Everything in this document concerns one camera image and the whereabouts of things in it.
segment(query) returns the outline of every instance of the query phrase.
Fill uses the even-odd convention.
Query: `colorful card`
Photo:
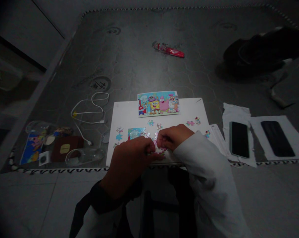
[[[143,93],[137,95],[139,117],[180,114],[176,91]]]
[[[131,140],[131,139],[134,139],[134,138],[140,137],[140,136],[145,136],[146,135],[145,129],[146,129],[145,127],[128,129],[127,130],[127,136],[128,136],[127,140]]]
[[[42,152],[44,138],[44,134],[36,135],[31,132],[28,135],[20,165],[31,163],[39,159],[39,155]]]

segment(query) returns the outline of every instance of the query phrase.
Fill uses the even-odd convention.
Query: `gray mattress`
[[[239,81],[228,76],[222,65],[225,49],[235,40],[249,39],[259,32],[287,24],[264,7],[89,13],[79,25],[56,76],[46,86],[28,121],[70,126],[79,135],[70,117],[71,109],[78,101],[91,98],[93,93],[107,90],[110,99],[103,107],[107,123],[80,125],[84,136],[94,142],[93,147],[107,149],[101,135],[110,129],[115,101],[136,100],[138,93],[176,90],[180,98],[202,97],[209,123],[216,123],[221,129],[226,102],[250,108],[252,116],[287,115],[299,131],[299,68],[276,89],[284,100],[296,102],[280,110],[266,94],[276,75]],[[154,50],[154,41],[183,51],[185,58]],[[94,110],[97,109],[90,102],[78,108],[78,111]],[[98,121],[101,117],[91,114],[82,119]],[[26,137],[22,132],[17,141],[16,164],[19,164]],[[267,161],[255,135],[254,140],[256,160]],[[105,159],[81,167],[104,166]],[[38,162],[34,162],[21,167],[67,166],[52,163],[39,167]]]

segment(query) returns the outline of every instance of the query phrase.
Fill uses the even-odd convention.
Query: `black bag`
[[[277,27],[249,40],[239,39],[223,54],[230,74],[254,77],[274,72],[299,57],[299,30]]]

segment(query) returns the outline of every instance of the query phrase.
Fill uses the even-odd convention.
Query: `patrick star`
[[[169,110],[169,105],[168,105],[168,103],[169,103],[169,99],[167,99],[167,100],[165,101],[164,96],[161,96],[161,97],[160,97],[160,100],[159,100],[159,107],[160,107],[160,111],[161,111],[162,114],[163,114],[164,112],[167,112],[167,111]]]

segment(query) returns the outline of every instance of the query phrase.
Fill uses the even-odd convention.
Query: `white charging cable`
[[[93,97],[94,97],[96,94],[106,94],[107,97],[106,97],[106,98],[103,98],[103,99],[93,99]],[[104,113],[104,110],[102,109],[102,107],[100,107],[100,106],[98,106],[97,104],[94,103],[94,101],[100,101],[100,100],[108,100],[108,101],[109,101],[109,94],[108,94],[108,93],[97,92],[97,93],[95,93],[95,94],[93,94],[93,95],[91,96],[91,99],[84,99],[84,100],[79,101],[79,102],[74,106],[74,108],[71,110],[71,113],[70,113],[70,116],[71,116],[72,119],[74,120],[74,123],[75,123],[76,127],[78,128],[78,130],[79,130],[79,132],[80,132],[82,138],[88,143],[88,145],[93,145],[92,141],[87,140],[87,139],[83,136],[83,134],[82,134],[82,132],[81,132],[81,130],[80,130],[80,128],[79,128],[79,126],[77,125],[77,123],[76,123],[75,120],[80,121],[80,122],[84,122],[84,123],[88,123],[88,124],[98,124],[98,123],[101,123],[101,124],[102,124],[102,123],[106,123],[107,121],[105,121],[105,120],[101,120],[101,121],[98,121],[98,122],[87,122],[87,121],[83,121],[83,120],[77,119],[75,116],[77,116],[77,115],[79,115],[79,114],[86,114],[86,113]],[[76,108],[81,102],[83,102],[83,101],[91,101],[93,105],[95,105],[96,107],[98,107],[98,108],[101,109],[101,112],[76,112],[76,113],[74,113],[75,108]]]

